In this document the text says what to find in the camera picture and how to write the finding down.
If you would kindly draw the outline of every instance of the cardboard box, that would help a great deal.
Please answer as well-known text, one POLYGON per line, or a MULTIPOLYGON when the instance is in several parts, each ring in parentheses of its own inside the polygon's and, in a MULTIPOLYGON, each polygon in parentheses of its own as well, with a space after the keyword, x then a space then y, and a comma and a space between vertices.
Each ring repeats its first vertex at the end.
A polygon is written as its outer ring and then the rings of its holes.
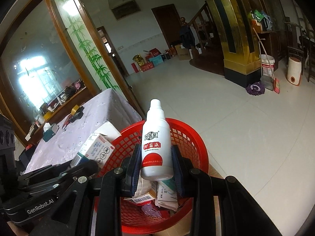
POLYGON ((185 49, 181 47, 181 45, 175 46, 179 60, 191 60, 189 49, 185 49))
POLYGON ((109 142, 121 136, 120 132, 109 121, 105 122, 94 133, 102 134, 109 142))
POLYGON ((158 56, 150 58, 150 62, 152 62, 154 66, 157 66, 163 63, 162 55, 158 55, 158 56))
POLYGON ((74 157, 70 166, 74 167, 92 159, 102 169, 114 149, 115 147, 102 134, 92 133, 74 157))

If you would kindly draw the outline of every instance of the plastic basket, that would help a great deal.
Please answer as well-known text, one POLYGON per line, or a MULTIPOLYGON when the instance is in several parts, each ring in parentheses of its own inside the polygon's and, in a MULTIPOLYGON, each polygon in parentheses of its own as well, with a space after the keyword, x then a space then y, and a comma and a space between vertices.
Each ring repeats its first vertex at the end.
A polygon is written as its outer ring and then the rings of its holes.
MULTIPOLYGON (((189 125, 179 120, 166 118, 170 125, 171 142, 178 145, 183 157, 189 158, 194 167, 208 172, 208 154, 206 146, 199 134, 189 125)), ((99 176, 113 168, 119 167, 122 159, 132 154, 134 145, 141 143, 142 127, 145 121, 135 123, 125 128, 119 138, 112 144, 116 147, 115 151, 107 160, 99 176)), ((145 215, 140 206, 133 205, 127 201, 121 201, 121 223, 122 231, 132 234, 151 234, 166 230, 178 223, 192 209, 193 200, 186 201, 184 206, 170 218, 155 218, 145 215)))

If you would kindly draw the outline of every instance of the white floor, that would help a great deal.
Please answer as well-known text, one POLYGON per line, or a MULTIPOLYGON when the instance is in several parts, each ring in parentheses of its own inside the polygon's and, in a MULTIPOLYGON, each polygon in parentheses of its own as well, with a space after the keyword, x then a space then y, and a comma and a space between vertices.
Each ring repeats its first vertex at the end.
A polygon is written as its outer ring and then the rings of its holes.
POLYGON ((290 84, 285 71, 281 61, 279 95, 257 97, 176 57, 127 81, 146 111, 158 98, 167 117, 192 126, 210 164, 235 176, 291 236, 315 203, 315 87, 305 76, 299 87, 290 84))

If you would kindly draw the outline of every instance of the tape roll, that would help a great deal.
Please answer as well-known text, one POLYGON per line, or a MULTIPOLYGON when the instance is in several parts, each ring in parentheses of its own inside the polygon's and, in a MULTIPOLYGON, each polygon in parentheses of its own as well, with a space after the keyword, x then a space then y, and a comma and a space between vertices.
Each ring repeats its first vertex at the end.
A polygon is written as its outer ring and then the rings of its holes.
POLYGON ((77 112, 77 110, 79 109, 80 107, 78 105, 75 105, 74 108, 72 108, 71 110, 71 114, 72 115, 75 115, 75 113, 77 112))
POLYGON ((44 119, 48 120, 52 115, 53 115, 53 112, 47 111, 47 113, 45 113, 45 115, 44 115, 44 119))

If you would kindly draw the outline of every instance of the barcode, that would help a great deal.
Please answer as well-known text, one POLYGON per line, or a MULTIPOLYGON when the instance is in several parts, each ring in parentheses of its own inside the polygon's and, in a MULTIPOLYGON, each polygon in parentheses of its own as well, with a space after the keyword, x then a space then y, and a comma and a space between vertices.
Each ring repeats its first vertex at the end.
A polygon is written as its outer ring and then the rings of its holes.
POLYGON ((143 197, 143 198, 139 198, 139 199, 133 199, 134 202, 140 202, 140 201, 144 201, 144 200, 148 200, 148 199, 151 199, 150 196, 146 196, 146 197, 143 197))

